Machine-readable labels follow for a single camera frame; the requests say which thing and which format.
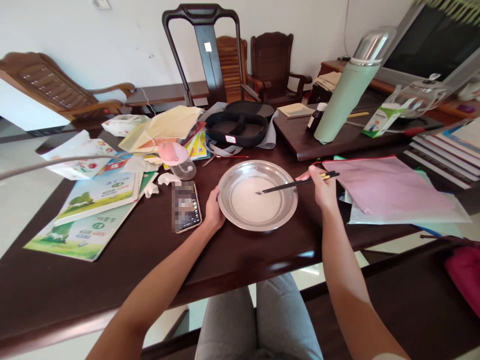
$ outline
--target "chair armrest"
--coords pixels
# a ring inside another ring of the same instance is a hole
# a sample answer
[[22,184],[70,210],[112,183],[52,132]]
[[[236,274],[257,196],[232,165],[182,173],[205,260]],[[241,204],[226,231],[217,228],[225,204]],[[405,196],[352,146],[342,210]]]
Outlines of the chair armrest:
[[263,81],[260,80],[258,77],[255,77],[253,75],[247,74],[246,79],[248,82],[252,83],[255,87],[255,91],[258,93],[258,97],[261,98],[261,102],[267,103],[267,93],[265,92],[266,89],[270,89],[272,87],[272,83],[270,81]]
[[240,86],[248,93],[248,95],[255,99],[257,103],[262,102],[262,99],[260,99],[259,95],[250,86],[245,84],[240,84]]
[[264,82],[262,80],[260,80],[258,77],[247,74],[246,80],[248,82],[253,83],[256,86],[256,88],[258,89],[259,92],[261,92],[263,89],[265,89]]
[[300,81],[303,81],[304,84],[311,84],[312,83],[312,77],[309,76],[309,75],[300,75],[300,74],[296,74],[294,72],[291,72],[288,74],[289,76],[291,76],[292,78],[297,78],[297,79],[300,79]]
[[109,86],[109,87],[104,87],[101,89],[94,89],[94,90],[87,90],[92,94],[103,94],[103,93],[108,93],[113,90],[121,90],[125,94],[126,98],[128,99],[130,95],[132,95],[133,90],[135,89],[135,86],[130,83],[130,82],[122,82],[117,85]]
[[62,110],[59,111],[58,113],[63,116],[71,116],[71,115],[81,115],[85,113],[90,113],[95,110],[101,110],[101,109],[108,109],[111,114],[121,114],[120,109],[122,108],[124,104],[119,101],[119,100],[105,100],[105,101],[99,101],[95,102],[93,104],[74,109],[74,110]]
[[304,92],[304,85],[305,84],[311,84],[312,83],[312,77],[308,75],[300,75],[296,74],[294,72],[291,72],[288,74],[292,78],[297,78],[298,79],[298,88],[296,89],[296,94],[297,96],[301,97]]

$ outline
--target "glass teapot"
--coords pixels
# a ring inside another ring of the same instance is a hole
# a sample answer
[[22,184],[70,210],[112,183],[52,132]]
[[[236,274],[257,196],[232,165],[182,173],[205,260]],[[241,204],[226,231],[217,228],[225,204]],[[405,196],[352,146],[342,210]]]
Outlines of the glass teapot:
[[403,89],[398,85],[387,101],[403,105],[407,100],[415,98],[408,108],[400,114],[400,118],[418,118],[428,110],[436,108],[447,94],[444,85],[435,81],[439,76],[439,73],[433,73],[428,80],[414,81]]

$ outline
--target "children's book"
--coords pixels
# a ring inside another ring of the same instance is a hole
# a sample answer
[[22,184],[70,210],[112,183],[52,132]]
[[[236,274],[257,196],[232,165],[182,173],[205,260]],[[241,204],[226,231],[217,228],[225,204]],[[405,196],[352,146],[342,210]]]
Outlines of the children's book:
[[141,173],[120,172],[132,154],[110,160],[90,180],[79,180],[55,219],[56,225],[133,203],[139,197]]
[[[143,173],[139,198],[156,175],[156,171]],[[136,204],[137,201],[63,225],[52,220],[24,249],[95,261]]]

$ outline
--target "chair backrest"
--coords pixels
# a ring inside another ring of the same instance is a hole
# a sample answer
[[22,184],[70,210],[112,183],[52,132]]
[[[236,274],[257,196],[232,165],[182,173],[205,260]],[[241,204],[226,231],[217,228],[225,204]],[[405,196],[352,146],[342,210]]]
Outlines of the chair backrest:
[[98,102],[43,53],[8,53],[0,60],[0,78],[56,112]]
[[220,36],[216,39],[216,47],[220,58],[221,74],[225,87],[226,99],[230,103],[240,97],[241,84],[247,84],[247,41],[241,40],[240,58],[243,67],[243,78],[240,78],[239,53],[237,39],[231,36]]
[[[203,71],[205,72],[206,82],[208,86],[209,104],[216,102],[226,102],[224,79],[222,76],[222,68],[220,65],[219,51],[217,49],[217,39],[215,36],[214,24],[219,18],[232,18],[235,22],[237,57],[240,77],[243,78],[242,60],[241,60],[241,43],[240,43],[240,21],[237,13],[230,9],[224,9],[218,4],[180,4],[175,10],[165,11],[161,17],[163,28],[165,30],[171,52],[175,59],[178,71],[180,72],[183,86],[185,87],[185,98],[187,104],[193,106],[194,102],[190,94],[189,85],[185,78],[182,65],[180,64],[179,55],[175,48],[172,34],[169,29],[169,21],[172,19],[184,19],[193,25],[200,50]],[[244,98],[244,90],[240,89],[241,99]]]
[[271,82],[271,89],[285,89],[289,83],[290,55],[294,35],[266,32],[250,41],[251,73]]

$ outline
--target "gray pants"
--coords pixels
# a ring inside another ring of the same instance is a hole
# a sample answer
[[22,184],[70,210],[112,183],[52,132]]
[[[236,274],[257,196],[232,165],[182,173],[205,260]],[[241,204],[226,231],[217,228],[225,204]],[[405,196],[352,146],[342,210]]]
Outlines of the gray pants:
[[292,274],[208,300],[195,360],[322,360],[312,321]]

